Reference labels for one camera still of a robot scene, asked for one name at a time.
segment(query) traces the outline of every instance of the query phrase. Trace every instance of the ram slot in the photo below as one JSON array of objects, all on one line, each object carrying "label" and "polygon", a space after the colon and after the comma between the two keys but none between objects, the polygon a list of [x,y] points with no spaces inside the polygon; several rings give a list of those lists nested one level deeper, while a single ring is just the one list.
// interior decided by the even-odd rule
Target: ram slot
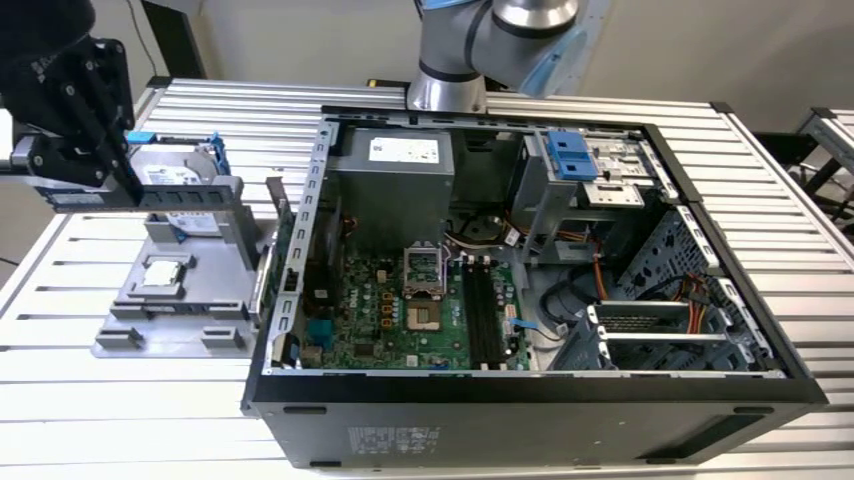
[{"label": "ram slot", "polygon": [[503,362],[501,330],[497,317],[498,304],[492,290],[490,266],[471,263],[463,266],[463,302],[471,368],[498,369]]}]

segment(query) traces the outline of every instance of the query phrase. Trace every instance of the motherboard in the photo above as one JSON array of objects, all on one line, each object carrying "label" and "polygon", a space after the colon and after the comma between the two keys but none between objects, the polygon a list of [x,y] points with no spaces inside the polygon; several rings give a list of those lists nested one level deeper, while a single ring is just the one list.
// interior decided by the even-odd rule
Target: motherboard
[{"label": "motherboard", "polygon": [[347,255],[334,318],[308,322],[304,367],[529,369],[525,332],[511,324],[519,305],[509,265],[467,264],[434,251]]}]

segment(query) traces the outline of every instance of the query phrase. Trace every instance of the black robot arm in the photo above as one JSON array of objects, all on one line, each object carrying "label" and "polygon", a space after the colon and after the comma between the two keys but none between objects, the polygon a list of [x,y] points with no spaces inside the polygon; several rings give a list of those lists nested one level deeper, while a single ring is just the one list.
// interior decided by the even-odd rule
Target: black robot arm
[{"label": "black robot arm", "polygon": [[88,0],[0,2],[0,95],[25,125],[0,173],[32,175],[108,192],[99,201],[139,204],[126,130],[134,107],[124,46],[95,39]]}]

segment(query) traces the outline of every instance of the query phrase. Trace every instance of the aluminum slotted table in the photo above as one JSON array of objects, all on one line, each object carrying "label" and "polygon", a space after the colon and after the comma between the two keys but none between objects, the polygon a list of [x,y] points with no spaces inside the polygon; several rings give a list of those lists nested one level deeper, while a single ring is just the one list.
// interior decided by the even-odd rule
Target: aluminum slotted table
[{"label": "aluminum slotted table", "polygon": [[[324,104],[403,108],[403,91],[174,80],[146,91],[138,128],[219,132],[244,202],[272,217],[264,179],[299,201]],[[830,407],[695,468],[294,471],[238,408],[248,360],[92,357],[143,215],[57,215],[0,293],[0,477],[854,478],[854,251],[738,118],[705,103],[511,94],[488,108],[659,126]]]}]

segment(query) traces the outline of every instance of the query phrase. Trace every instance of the open computer tower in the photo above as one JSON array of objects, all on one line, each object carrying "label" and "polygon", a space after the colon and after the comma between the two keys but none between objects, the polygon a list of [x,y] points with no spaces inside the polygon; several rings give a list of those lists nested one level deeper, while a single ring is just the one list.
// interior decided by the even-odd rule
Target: open computer tower
[{"label": "open computer tower", "polygon": [[324,107],[244,408],[296,467],[699,463],[826,398],[654,125]]}]

